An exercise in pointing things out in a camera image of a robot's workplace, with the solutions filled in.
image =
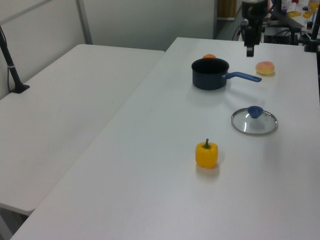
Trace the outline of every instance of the orange fruit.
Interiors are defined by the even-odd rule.
[[[215,55],[213,55],[213,54],[207,54],[207,55],[204,55],[202,58],[203,58],[203,59],[209,59],[209,58],[211,58],[211,59],[215,59],[215,58],[216,58],[216,56],[215,56]]]

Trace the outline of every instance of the saucepan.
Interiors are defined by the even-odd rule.
[[[227,84],[227,79],[239,77],[260,82],[261,77],[243,72],[228,73],[229,63],[220,58],[202,58],[192,63],[192,83],[199,89],[216,90]]]

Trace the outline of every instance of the yellow object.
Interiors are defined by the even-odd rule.
[[[301,12],[299,12],[299,11],[291,11],[291,12],[287,12],[286,15],[289,18],[293,18],[293,17],[296,17],[296,16],[300,16]]]
[[[309,3],[308,3],[308,7],[309,7],[308,11],[305,11],[305,12],[303,13],[303,17],[304,17],[305,19],[310,18],[310,17],[315,13],[315,11],[316,11],[316,10],[318,9],[318,7],[319,7],[319,3],[309,2]]]
[[[206,139],[205,142],[199,143],[195,148],[195,161],[200,167],[212,169],[218,160],[218,146],[209,142]]]

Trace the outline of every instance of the pot lid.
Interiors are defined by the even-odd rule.
[[[276,117],[259,106],[239,109],[232,115],[231,124],[237,131],[252,136],[270,134],[278,128]]]

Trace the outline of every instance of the blue knob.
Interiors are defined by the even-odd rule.
[[[248,107],[248,113],[253,119],[257,119],[264,112],[264,109],[259,106],[250,106]]]

